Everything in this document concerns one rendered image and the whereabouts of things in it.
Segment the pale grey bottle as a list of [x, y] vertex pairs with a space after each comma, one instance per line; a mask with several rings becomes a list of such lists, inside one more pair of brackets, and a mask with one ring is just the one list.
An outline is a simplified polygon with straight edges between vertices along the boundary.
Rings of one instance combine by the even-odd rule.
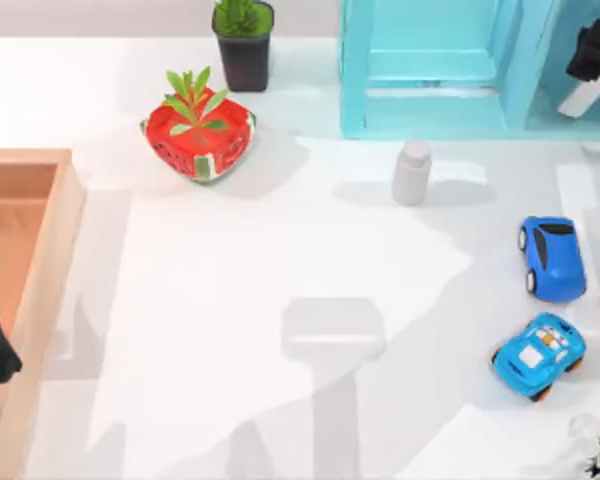
[[409, 140], [396, 157], [392, 195], [403, 206], [420, 205], [426, 196], [432, 165], [431, 149], [427, 142]]

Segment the red watermelon plant pot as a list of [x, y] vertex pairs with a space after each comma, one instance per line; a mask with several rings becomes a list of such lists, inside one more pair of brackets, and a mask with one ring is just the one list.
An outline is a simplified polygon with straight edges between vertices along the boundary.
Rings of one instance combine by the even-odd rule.
[[257, 117], [228, 97], [228, 91], [208, 86], [209, 66], [199, 73], [168, 70], [171, 91], [140, 122], [156, 155], [178, 174], [199, 184], [213, 183], [248, 152]]

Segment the light blue rack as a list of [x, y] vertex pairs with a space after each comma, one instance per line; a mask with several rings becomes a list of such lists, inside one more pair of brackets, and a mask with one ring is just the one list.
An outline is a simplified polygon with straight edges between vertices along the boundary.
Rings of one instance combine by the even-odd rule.
[[600, 0], [340, 0], [340, 128], [356, 139], [600, 141], [558, 112]]

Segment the black plant pot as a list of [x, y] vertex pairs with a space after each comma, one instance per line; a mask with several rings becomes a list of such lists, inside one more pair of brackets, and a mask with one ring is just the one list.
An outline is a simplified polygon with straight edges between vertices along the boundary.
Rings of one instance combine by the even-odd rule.
[[264, 92], [275, 10], [266, 0], [215, 0], [212, 30], [232, 92]]

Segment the dark blue toy car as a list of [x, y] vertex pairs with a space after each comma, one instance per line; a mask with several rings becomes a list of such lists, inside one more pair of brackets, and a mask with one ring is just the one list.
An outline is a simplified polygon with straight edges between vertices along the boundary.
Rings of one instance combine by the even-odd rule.
[[571, 219], [527, 216], [517, 243], [525, 259], [529, 294], [546, 302], [568, 303], [586, 292], [584, 263]]

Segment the light blue toy car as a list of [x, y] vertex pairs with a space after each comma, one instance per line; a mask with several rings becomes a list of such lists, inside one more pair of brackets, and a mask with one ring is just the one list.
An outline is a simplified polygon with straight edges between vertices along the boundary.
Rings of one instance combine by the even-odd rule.
[[582, 363], [586, 350], [585, 339], [575, 326], [554, 313], [542, 312], [493, 353], [491, 364], [512, 391], [538, 402], [561, 375]]

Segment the salmon-coloured shallow box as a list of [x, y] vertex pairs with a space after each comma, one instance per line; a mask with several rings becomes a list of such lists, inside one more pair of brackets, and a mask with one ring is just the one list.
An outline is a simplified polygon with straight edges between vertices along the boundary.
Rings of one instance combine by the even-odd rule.
[[0, 480], [19, 480], [82, 218], [69, 149], [0, 149], [0, 324], [23, 362], [0, 385]]

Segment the black and white stapler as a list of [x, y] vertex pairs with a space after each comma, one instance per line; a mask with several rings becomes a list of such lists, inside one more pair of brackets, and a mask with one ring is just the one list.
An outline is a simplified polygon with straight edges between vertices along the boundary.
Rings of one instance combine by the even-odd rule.
[[578, 83], [560, 103], [558, 112], [569, 118], [580, 118], [600, 98], [600, 18], [581, 29], [566, 73]]

